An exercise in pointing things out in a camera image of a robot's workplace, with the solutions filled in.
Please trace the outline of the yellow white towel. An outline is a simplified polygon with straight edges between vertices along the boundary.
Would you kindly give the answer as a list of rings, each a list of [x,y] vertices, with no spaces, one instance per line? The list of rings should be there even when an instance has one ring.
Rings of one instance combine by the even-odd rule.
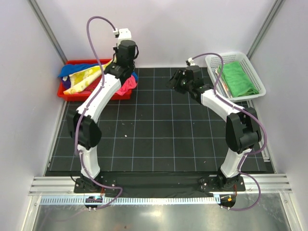
[[[70,78],[71,88],[64,90],[64,95],[73,95],[84,92],[94,81],[99,80],[102,70],[98,66],[74,73],[64,78]]]

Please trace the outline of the green towel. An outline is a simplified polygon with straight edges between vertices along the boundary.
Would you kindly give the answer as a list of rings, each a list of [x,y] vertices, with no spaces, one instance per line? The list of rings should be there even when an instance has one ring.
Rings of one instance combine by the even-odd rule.
[[[244,72],[238,61],[224,64],[218,67],[222,70],[221,78],[230,90],[232,97],[242,97],[259,94],[248,75]]]

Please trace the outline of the printed rabbit towel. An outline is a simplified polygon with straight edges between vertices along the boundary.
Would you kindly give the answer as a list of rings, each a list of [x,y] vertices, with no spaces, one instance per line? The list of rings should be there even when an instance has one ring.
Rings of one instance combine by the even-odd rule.
[[[230,90],[229,90],[227,84],[226,84],[226,83],[224,82],[224,80],[223,80],[223,75],[221,75],[221,77],[220,77],[219,79],[220,79],[220,82],[221,82],[221,84],[222,84],[222,86],[223,86],[223,88],[224,88],[224,91],[225,91],[225,93],[227,94],[227,96],[228,96],[229,98],[232,98],[232,94],[231,94],[231,92],[230,92]]]

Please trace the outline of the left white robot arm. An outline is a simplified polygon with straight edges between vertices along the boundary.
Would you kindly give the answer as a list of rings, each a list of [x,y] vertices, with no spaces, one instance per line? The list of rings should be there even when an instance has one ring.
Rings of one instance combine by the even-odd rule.
[[[106,67],[99,65],[101,80],[92,94],[76,110],[67,113],[67,125],[74,139],[74,151],[81,163],[80,177],[75,180],[75,193],[98,193],[102,183],[97,146],[102,132],[97,124],[112,96],[131,77],[139,55],[136,42],[123,40],[115,48],[114,59]]]

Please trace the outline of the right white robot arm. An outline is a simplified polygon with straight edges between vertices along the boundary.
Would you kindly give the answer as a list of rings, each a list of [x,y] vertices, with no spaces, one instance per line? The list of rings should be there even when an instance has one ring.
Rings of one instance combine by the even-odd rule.
[[[204,83],[201,68],[197,65],[177,69],[166,84],[178,93],[189,93],[192,99],[211,109],[226,123],[225,141],[228,151],[225,160],[218,169],[216,182],[222,191],[231,190],[239,181],[241,167],[259,143],[262,135],[257,114],[253,108],[243,108],[229,100]]]

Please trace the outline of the pink towel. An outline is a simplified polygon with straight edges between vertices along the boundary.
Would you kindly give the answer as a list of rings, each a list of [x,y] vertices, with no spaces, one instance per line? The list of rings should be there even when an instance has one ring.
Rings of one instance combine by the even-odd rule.
[[[128,93],[130,90],[133,90],[137,86],[137,81],[133,75],[131,75],[122,87],[116,92],[116,94],[123,96]]]

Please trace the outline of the black grid mat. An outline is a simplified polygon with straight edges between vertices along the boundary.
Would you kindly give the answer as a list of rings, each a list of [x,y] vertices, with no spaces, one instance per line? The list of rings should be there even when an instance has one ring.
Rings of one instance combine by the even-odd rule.
[[[102,171],[216,171],[228,147],[225,122],[188,94],[166,87],[175,68],[140,68],[128,100],[110,101],[98,119]]]

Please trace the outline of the blue towel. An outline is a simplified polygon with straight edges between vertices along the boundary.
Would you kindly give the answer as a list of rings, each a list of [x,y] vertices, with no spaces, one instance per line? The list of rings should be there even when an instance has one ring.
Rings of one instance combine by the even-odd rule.
[[[98,69],[100,70],[100,66],[98,63],[95,63],[95,64],[66,64],[61,69],[58,77],[67,77],[69,75],[86,70],[88,68],[92,68],[94,66],[98,66]]]

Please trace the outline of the red plastic bin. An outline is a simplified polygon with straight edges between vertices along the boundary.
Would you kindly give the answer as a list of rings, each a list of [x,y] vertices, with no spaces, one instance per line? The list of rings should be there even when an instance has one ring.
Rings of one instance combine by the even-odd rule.
[[[97,60],[71,60],[71,61],[67,61],[66,64],[81,64],[81,63],[87,63],[87,64],[92,64],[92,63],[97,63]],[[132,75],[135,77],[136,81],[138,80],[138,77],[136,75],[135,72],[132,73]],[[58,88],[58,92],[57,95],[60,98],[63,98],[65,101],[67,102],[84,102],[89,96],[90,94],[94,91],[94,89],[98,86],[99,82],[101,80],[100,79],[94,81],[84,92],[79,93],[79,94],[73,94],[73,95],[64,95],[63,91],[64,91],[64,87],[63,84],[61,82],[60,79],[60,86]],[[128,100],[130,99],[132,94],[132,90],[130,90],[128,93],[126,93],[123,96],[120,96],[118,94],[114,94],[111,98],[111,100]]]

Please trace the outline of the purple yellow towel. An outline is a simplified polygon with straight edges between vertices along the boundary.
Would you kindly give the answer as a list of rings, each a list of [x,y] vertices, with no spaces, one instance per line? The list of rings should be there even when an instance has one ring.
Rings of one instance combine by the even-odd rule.
[[[71,81],[70,81],[70,78],[62,78],[61,79],[61,82],[63,84],[63,87],[65,90],[71,88]]]

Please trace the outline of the white perforated basket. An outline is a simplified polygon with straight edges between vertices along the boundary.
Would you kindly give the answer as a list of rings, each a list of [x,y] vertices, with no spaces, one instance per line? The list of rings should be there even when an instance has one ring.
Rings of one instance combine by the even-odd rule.
[[[221,94],[226,99],[230,100],[231,102],[237,103],[237,102],[243,102],[243,101],[250,101],[258,97],[262,97],[266,94],[266,89],[258,76],[258,73],[256,72],[254,66],[248,59],[248,57],[239,51],[231,51],[231,52],[225,52],[220,54],[223,58],[224,64],[228,64],[234,61],[238,61],[240,65],[242,66],[244,72],[248,75],[251,82],[254,84],[255,88],[259,91],[259,94],[250,95],[250,96],[242,96],[242,97],[232,97],[229,98],[227,94],[224,91],[224,88],[219,81],[217,84],[216,91]],[[219,65],[221,65],[221,60],[219,57],[215,55],[208,55],[205,57],[205,63],[207,65],[207,71],[209,74],[209,77],[213,84],[215,84],[218,74],[216,72]]]

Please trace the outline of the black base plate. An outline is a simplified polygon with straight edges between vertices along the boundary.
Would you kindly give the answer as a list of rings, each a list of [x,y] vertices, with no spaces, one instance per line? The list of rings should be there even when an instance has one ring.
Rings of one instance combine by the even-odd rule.
[[[245,191],[244,179],[223,180],[215,172],[101,172],[95,185],[86,177],[75,180],[75,193],[105,193],[123,198],[196,198]]]

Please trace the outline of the aluminium frame rail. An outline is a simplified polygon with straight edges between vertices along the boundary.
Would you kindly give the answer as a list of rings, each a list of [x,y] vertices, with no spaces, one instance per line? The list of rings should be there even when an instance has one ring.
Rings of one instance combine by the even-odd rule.
[[[291,185],[285,174],[252,174],[262,193],[291,193]],[[70,177],[34,177],[30,195],[40,193],[72,193],[75,183]]]

